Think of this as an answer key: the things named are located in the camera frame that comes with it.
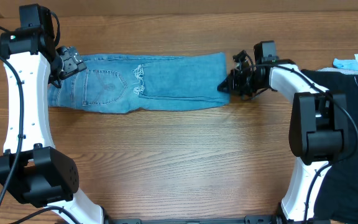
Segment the light blue denim jeans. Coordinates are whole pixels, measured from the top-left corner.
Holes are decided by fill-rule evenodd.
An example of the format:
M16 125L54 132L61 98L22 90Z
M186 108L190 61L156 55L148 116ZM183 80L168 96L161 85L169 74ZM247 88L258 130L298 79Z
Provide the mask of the light blue denim jeans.
M224 106L230 96L218 91L225 80L226 56L93 54L86 70L50 86L48 105L98 113L124 114L144 109L190 111Z

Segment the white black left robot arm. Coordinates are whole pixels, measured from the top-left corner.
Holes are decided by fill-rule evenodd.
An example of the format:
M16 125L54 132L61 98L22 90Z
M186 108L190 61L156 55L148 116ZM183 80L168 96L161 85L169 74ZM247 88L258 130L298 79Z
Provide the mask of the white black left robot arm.
M74 160L52 140L48 85L60 86L86 68L74 47L56 47L56 42L52 29L39 26L0 36L9 90L8 130L0 156L2 192L39 212L52 210L67 223L108 223L104 208L80 189Z

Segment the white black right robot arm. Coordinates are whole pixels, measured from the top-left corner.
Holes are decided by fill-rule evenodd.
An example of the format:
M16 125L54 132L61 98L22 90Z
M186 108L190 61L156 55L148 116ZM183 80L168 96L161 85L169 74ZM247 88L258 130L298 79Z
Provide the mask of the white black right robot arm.
M288 141L295 165L290 185L271 223L329 223L314 212L328 170L348 148L346 96L330 91L306 75L291 60L275 54L253 62L246 51L233 56L236 63L218 91L250 99L271 89L291 104Z

